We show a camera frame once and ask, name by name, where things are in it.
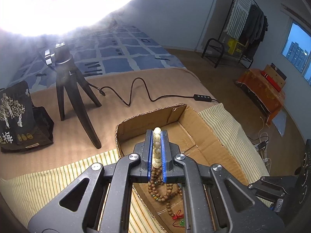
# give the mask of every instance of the striped cushion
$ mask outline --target striped cushion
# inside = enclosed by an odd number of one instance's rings
[[[116,163],[118,159],[118,151],[114,149],[52,170],[25,174],[7,181],[0,179],[0,192],[16,218],[27,227],[33,215],[91,164],[99,162],[106,166]],[[128,231],[166,232],[140,200],[135,189],[132,191]]]
[[[199,115],[241,165],[249,183],[256,182],[261,176],[269,176],[261,157],[247,138],[242,126],[225,110],[222,103],[199,112]],[[266,200],[260,200],[267,206],[271,204]]]

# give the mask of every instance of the tan bedsheet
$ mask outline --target tan bedsheet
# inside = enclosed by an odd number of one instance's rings
[[[185,69],[150,69],[98,77],[89,81],[98,86],[113,87],[125,101],[129,101],[131,83],[134,78],[142,77],[147,84],[152,99],[165,94],[192,96],[195,93],[210,95],[197,77]],[[87,95],[80,91],[88,115],[101,141],[102,148],[96,149],[82,128],[68,96],[65,93],[66,119],[60,121],[56,88],[38,91],[31,95],[35,106],[44,106],[54,121],[54,144],[39,150],[24,153],[0,153],[0,177],[6,180],[33,172],[61,167],[81,159],[106,152],[115,148],[114,131],[123,120],[140,113],[177,103],[186,103],[197,112],[217,103],[196,102],[186,98],[164,98],[152,103],[148,99],[142,81],[136,81],[130,107],[124,105],[110,90],[103,97],[94,90],[102,103],[96,108]]]

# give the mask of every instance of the hanging clothes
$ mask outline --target hanging clothes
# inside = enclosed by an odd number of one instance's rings
[[[262,31],[260,32],[259,38],[254,40],[253,43],[249,44],[248,47],[246,48],[246,50],[244,51],[244,55],[246,58],[248,59],[253,59],[259,44],[263,41],[266,31],[268,31],[268,20],[267,17],[264,17],[264,23],[262,26]]]
[[[252,0],[234,0],[229,22],[224,32],[233,39],[239,39],[248,18]]]
[[[260,38],[264,26],[265,15],[262,10],[253,4],[248,13],[248,18],[240,35],[239,42],[242,44],[253,43]]]

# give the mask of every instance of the window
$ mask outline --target window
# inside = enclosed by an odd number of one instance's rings
[[[310,53],[311,34],[293,21],[282,54],[304,75],[304,78],[311,85]]]

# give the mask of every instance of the tripod stand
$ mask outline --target tripod stand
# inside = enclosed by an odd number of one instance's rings
[[[72,54],[66,44],[57,44],[55,47],[55,67],[56,67],[56,92],[59,106],[60,119],[65,119],[64,109],[64,88],[66,89],[69,100],[76,112],[85,132],[97,149],[101,148],[101,142],[94,130],[90,118],[85,110],[77,83],[82,87],[84,92],[95,103],[97,107],[101,103],[96,98],[88,82],[85,80],[81,71],[77,68]]]

